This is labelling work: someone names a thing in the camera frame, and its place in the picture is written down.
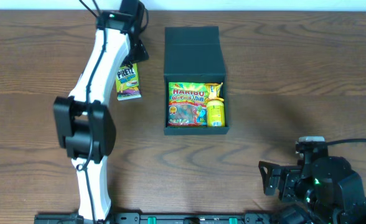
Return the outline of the green Pretz snack box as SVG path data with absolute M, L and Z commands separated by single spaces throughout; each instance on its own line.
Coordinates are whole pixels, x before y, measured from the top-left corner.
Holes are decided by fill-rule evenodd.
M 141 97 L 137 64 L 123 66 L 116 74 L 117 99 L 130 100 Z

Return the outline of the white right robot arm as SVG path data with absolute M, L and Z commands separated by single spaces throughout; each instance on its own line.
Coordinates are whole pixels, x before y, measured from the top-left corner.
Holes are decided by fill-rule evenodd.
M 343 157 L 304 156 L 295 166 L 258 164 L 265 195 L 279 193 L 290 207 L 273 223 L 366 224 L 366 195 L 360 175 Z

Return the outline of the Haribo gummy candy bag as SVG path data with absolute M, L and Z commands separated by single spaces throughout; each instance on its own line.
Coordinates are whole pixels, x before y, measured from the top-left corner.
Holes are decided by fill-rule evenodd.
M 206 101 L 209 93 L 204 83 L 169 82 L 168 126 L 206 126 Z

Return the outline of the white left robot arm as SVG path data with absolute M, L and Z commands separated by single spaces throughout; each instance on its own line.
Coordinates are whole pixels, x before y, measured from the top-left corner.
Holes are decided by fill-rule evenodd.
M 107 223 L 111 199 L 107 162 L 116 138 L 108 109 L 116 73 L 148 59 L 139 35 L 146 10 L 136 15 L 104 11 L 96 18 L 95 43 L 77 84 L 53 105 L 57 137 L 77 172 L 80 206 L 58 223 Z

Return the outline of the dark green lidded box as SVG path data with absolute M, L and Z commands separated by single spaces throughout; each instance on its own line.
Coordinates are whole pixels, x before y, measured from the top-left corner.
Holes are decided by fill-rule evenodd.
M 225 126 L 218 128 L 168 125 L 170 82 L 222 83 L 220 97 L 225 100 Z M 166 136 L 228 133 L 230 105 L 227 95 L 227 69 L 217 26 L 165 28 L 164 86 L 164 134 Z

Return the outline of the orange yellow snack packet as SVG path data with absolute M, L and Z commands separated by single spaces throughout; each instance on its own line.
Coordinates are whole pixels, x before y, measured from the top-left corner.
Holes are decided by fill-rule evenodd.
M 205 88 L 208 93 L 208 101 L 218 100 L 223 102 L 224 99 L 220 97 L 220 91 L 223 83 L 206 83 Z

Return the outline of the yellow plastic bottle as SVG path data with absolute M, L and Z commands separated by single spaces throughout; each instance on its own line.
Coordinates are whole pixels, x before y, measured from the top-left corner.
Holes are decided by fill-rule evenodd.
M 223 101 L 212 100 L 207 103 L 207 126 L 225 127 L 225 108 Z

